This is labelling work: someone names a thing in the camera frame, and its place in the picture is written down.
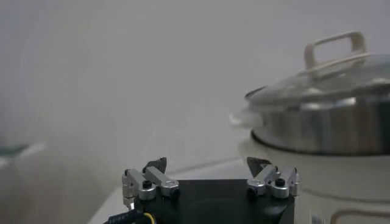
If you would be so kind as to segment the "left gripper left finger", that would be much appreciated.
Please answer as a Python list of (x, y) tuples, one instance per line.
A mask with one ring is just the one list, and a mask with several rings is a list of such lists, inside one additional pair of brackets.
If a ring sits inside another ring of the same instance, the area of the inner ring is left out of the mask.
[(165, 175), (168, 160), (166, 157), (149, 161), (142, 169), (126, 169), (122, 174), (123, 204), (132, 209), (135, 199), (151, 201), (157, 196), (176, 200), (180, 197), (180, 184)]

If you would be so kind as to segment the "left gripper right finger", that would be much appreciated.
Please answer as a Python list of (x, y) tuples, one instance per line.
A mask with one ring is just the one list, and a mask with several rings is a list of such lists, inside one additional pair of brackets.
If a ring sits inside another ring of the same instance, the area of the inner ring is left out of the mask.
[(296, 197), (300, 191), (300, 175), (295, 167), (278, 167), (266, 159), (247, 157), (252, 174), (247, 180), (247, 196), (258, 198), (270, 194), (274, 198)]

